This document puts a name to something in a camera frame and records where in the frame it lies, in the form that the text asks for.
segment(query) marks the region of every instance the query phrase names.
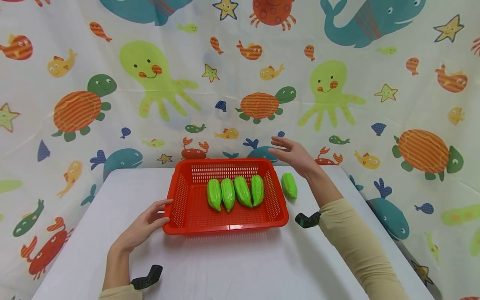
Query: green vegetable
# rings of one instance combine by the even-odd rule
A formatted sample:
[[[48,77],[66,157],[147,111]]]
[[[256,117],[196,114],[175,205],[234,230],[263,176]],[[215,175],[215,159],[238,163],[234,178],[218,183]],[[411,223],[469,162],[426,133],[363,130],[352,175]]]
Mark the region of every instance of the green vegetable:
[[[282,188],[283,192],[292,199],[297,198],[297,185],[292,173],[285,173],[282,176]]]
[[[207,184],[207,198],[208,204],[217,210],[221,211],[220,204],[222,203],[222,193],[220,191],[220,182],[217,179],[210,179]]]
[[[258,175],[252,176],[253,206],[259,206],[264,200],[264,181]]]
[[[222,180],[222,199],[227,212],[230,212],[235,204],[235,189],[233,188],[233,182],[230,178]]]
[[[250,191],[245,178],[243,176],[238,176],[233,182],[235,185],[235,192],[237,193],[237,198],[240,203],[248,207],[253,207],[252,202],[250,201]]]

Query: table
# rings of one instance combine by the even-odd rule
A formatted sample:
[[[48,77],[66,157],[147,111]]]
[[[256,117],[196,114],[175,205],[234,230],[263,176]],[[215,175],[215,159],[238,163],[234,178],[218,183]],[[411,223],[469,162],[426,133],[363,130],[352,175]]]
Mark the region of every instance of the table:
[[[299,196],[288,202],[282,228],[197,237],[154,233],[131,254],[131,278],[164,267],[160,281],[144,290],[146,300],[368,300],[367,295],[318,227],[302,229],[295,216],[318,206],[305,179],[291,167]],[[351,184],[342,168],[324,170],[385,248],[412,300],[433,300],[407,260]],[[168,193],[173,168],[112,172],[65,244],[33,300],[93,300],[103,284],[110,245],[153,201]]]

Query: cartoon octopus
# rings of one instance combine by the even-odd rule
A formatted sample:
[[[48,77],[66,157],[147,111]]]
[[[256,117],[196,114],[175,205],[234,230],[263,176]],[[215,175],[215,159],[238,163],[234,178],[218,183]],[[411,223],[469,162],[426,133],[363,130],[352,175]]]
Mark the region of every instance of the cartoon octopus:
[[[201,142],[198,142],[198,145],[202,149],[205,149],[205,151],[202,151],[200,149],[195,149],[195,148],[190,148],[190,149],[185,148],[186,145],[191,144],[192,142],[193,142],[193,139],[187,140],[187,137],[183,138],[183,150],[181,151],[181,156],[183,157],[182,159],[205,159],[205,158],[208,159],[207,153],[208,153],[208,148],[210,147],[208,143],[204,142],[202,144]]]
[[[36,236],[33,237],[30,246],[22,246],[20,255],[23,258],[26,258],[27,262],[30,263],[28,272],[34,275],[33,280],[40,279],[40,275],[42,274],[42,272],[45,273],[45,269],[47,268],[48,264],[53,261],[53,259],[62,249],[63,245],[68,241],[70,235],[72,235],[73,229],[67,232],[62,217],[56,217],[55,224],[48,226],[47,231],[52,232],[61,227],[63,227],[62,231],[55,233],[55,235],[45,243],[45,245],[42,247],[42,249],[40,249],[40,251],[33,259],[30,258],[30,254],[36,246]]]
[[[355,125],[348,103],[364,105],[367,101],[356,95],[342,94],[346,81],[347,67],[343,62],[329,60],[318,65],[310,77],[310,89],[315,96],[315,104],[300,118],[298,125],[304,126],[313,115],[318,114],[314,128],[319,131],[327,111],[333,127],[337,127],[336,108],[340,108],[347,121]]]
[[[330,160],[328,158],[320,158],[320,155],[322,154],[327,154],[328,151],[330,151],[330,148],[326,149],[326,147],[323,147],[320,150],[320,154],[317,156],[317,159],[315,162],[319,166],[338,166],[340,163],[343,161],[343,156],[340,154],[340,156],[337,156],[336,153],[333,153],[333,158],[336,160],[337,163],[333,162],[333,160]]]
[[[288,17],[292,19],[294,24],[297,20],[290,14],[292,9],[292,2],[295,0],[253,0],[253,13],[250,18],[250,25],[253,25],[255,21],[255,28],[262,22],[263,24],[276,26],[282,24],[282,31],[285,31],[285,24],[287,23],[288,30],[292,28],[292,25],[288,21]]]
[[[173,80],[168,71],[167,58],[154,44],[133,41],[124,45],[120,49],[120,63],[128,75],[143,85],[146,91],[138,109],[140,117],[148,117],[150,106],[155,101],[160,117],[165,122],[170,122],[163,99],[166,99],[179,114],[186,117],[187,112],[178,103],[176,95],[180,95],[196,110],[202,110],[200,105],[183,91],[186,88],[197,89],[198,84],[185,79]]]

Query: fabric backdrop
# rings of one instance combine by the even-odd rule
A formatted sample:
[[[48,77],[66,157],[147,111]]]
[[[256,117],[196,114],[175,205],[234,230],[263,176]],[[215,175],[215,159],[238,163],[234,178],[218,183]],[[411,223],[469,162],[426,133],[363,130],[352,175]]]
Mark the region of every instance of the fabric backdrop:
[[[280,165],[272,135],[352,175],[436,298],[480,296],[479,9],[0,1],[0,298],[33,296],[111,171]]]

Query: green octopus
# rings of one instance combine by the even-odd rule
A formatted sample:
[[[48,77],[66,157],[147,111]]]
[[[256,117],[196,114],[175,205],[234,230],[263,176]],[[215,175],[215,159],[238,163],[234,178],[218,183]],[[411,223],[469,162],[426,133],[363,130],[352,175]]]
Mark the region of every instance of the green octopus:
[[[198,84],[185,79],[171,79],[167,58],[154,44],[145,41],[125,44],[120,49],[120,63],[128,75],[144,87],[145,96],[138,109],[140,117],[147,118],[150,106],[156,101],[160,117],[165,122],[170,122],[163,99],[166,99],[179,114],[186,117],[187,112],[178,103],[176,95],[180,95],[195,109],[202,110],[200,105],[183,91],[185,88],[197,89]]]
[[[342,88],[347,81],[347,67],[339,60],[329,60],[318,65],[310,77],[310,89],[315,96],[315,104],[299,120],[298,125],[304,126],[308,120],[318,113],[315,121],[315,131],[319,131],[324,118],[324,112],[328,116],[333,127],[337,127],[335,110],[340,107],[347,121],[355,125],[355,119],[348,109],[348,103],[364,105],[365,99],[349,94],[342,94]]]

